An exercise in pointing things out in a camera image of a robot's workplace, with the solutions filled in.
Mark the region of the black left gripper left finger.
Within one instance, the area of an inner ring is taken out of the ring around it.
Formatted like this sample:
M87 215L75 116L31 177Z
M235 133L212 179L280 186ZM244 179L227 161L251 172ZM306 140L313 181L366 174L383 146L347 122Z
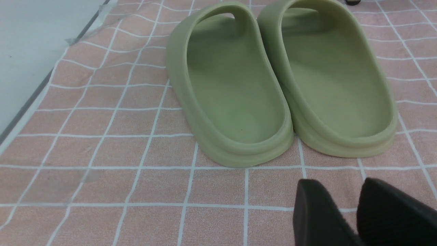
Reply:
M364 246L318 180L300 179L293 213L296 246Z

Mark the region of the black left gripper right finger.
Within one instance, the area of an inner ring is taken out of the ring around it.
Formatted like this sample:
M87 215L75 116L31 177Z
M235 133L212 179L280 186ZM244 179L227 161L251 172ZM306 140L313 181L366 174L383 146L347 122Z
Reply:
M437 244L436 210L377 178L362 185L356 227L368 246Z

